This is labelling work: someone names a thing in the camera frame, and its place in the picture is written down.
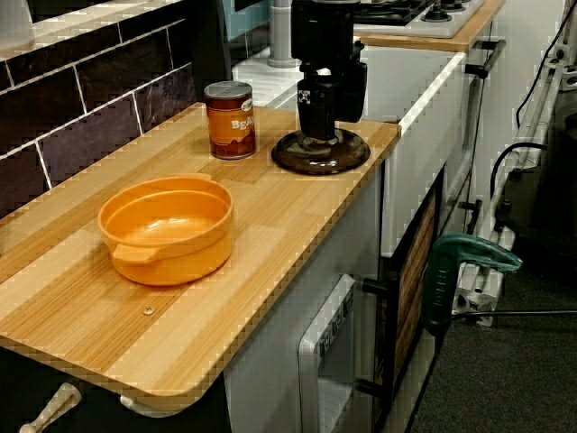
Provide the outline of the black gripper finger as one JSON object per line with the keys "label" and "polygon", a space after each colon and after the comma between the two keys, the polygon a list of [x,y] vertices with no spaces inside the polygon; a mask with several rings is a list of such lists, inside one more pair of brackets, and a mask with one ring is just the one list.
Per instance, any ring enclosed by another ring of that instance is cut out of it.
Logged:
{"label": "black gripper finger", "polygon": [[336,120],[356,123],[362,117],[368,67],[355,62],[347,67],[336,93]]}
{"label": "black gripper finger", "polygon": [[330,78],[305,75],[298,82],[298,115],[305,136],[334,138],[334,83]]}

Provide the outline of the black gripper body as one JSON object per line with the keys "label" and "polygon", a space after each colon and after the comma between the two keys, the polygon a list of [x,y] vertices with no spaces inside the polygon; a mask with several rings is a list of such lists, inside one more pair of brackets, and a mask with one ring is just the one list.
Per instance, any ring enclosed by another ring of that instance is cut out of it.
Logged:
{"label": "black gripper body", "polygon": [[354,13],[359,1],[293,1],[291,55],[300,71],[312,77],[327,69],[335,77],[362,76],[363,45],[353,40]]}

